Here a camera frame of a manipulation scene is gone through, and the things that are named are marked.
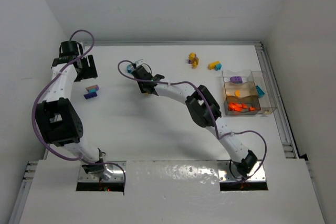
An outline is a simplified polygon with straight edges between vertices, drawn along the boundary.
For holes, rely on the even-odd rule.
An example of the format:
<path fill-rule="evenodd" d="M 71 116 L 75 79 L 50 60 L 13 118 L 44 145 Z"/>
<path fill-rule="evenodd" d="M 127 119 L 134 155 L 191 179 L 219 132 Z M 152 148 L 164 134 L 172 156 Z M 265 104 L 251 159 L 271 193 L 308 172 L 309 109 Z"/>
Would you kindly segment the teal and purple lego cluster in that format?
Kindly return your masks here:
<path fill-rule="evenodd" d="M 127 65 L 127 67 L 126 67 L 127 73 L 133 72 L 135 70 L 135 68 L 136 68 L 136 65 L 134 65 L 134 64 Z"/>

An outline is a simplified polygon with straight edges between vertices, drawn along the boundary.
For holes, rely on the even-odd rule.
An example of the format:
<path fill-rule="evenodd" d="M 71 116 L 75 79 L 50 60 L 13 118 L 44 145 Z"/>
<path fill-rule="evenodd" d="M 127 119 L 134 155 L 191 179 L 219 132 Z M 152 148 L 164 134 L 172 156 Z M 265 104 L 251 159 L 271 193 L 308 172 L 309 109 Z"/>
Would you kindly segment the purple teal lego stack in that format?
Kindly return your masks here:
<path fill-rule="evenodd" d="M 98 96 L 98 90 L 99 90 L 99 86 L 96 85 L 92 85 L 89 87 L 86 87 L 86 92 L 83 96 L 86 100 L 91 99 L 91 98 L 95 98 Z"/>

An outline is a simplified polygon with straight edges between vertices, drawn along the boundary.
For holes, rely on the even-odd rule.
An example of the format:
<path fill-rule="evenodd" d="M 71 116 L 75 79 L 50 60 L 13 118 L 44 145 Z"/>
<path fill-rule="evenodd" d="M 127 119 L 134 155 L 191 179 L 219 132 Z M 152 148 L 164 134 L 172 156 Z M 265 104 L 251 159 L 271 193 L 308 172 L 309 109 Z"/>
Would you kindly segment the large orange curved lego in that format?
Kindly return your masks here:
<path fill-rule="evenodd" d="M 228 109 L 230 111 L 238 111 L 238 112 L 242 112 L 243 110 L 246 110 L 248 108 L 248 106 L 244 103 L 235 103 L 235 102 L 230 102 L 228 104 Z"/>

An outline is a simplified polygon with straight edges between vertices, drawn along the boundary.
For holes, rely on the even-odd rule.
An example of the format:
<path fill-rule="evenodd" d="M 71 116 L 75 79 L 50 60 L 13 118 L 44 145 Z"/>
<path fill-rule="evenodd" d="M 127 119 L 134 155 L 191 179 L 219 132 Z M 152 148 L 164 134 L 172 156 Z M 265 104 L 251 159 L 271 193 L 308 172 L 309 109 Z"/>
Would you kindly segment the teal lego brick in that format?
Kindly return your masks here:
<path fill-rule="evenodd" d="M 264 91 L 259 86 L 256 86 L 256 91 L 259 98 L 262 98 L 265 95 Z"/>

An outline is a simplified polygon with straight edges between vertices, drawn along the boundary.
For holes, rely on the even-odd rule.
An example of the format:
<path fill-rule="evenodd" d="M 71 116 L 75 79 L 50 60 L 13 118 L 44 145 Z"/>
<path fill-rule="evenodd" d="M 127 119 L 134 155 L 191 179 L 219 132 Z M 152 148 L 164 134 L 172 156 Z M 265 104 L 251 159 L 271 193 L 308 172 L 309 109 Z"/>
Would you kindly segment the purple round lego block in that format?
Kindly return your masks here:
<path fill-rule="evenodd" d="M 242 84 L 243 79 L 241 76 L 233 76 L 233 77 L 230 77 L 230 82 L 233 84 Z"/>

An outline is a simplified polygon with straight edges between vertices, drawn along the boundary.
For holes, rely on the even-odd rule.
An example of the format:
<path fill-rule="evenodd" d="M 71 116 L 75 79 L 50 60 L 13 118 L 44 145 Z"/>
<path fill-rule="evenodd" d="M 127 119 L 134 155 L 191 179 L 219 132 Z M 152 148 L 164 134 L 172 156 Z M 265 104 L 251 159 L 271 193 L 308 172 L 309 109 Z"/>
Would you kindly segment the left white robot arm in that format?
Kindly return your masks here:
<path fill-rule="evenodd" d="M 82 53 L 76 41 L 60 44 L 59 56 L 52 63 L 55 82 L 37 104 L 35 120 L 45 143 L 68 150 L 83 161 L 86 174 L 101 179 L 106 170 L 103 152 L 83 137 L 82 121 L 70 102 L 75 82 L 98 76 L 93 56 L 81 58 Z"/>

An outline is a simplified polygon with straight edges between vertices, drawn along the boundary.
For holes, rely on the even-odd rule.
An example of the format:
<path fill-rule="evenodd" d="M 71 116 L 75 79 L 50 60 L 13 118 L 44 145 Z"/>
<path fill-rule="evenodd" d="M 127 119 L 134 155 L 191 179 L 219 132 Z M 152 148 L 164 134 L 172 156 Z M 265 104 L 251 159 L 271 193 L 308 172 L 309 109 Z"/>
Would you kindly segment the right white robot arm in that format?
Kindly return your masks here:
<path fill-rule="evenodd" d="M 142 93 L 170 98 L 186 105 L 195 124 L 209 130 L 228 152 L 238 173 L 247 177 L 257 163 L 257 156 L 227 126 L 220 106 L 204 85 L 194 89 L 190 84 L 168 84 L 163 75 L 151 75 L 143 65 L 132 64 L 130 72 Z"/>

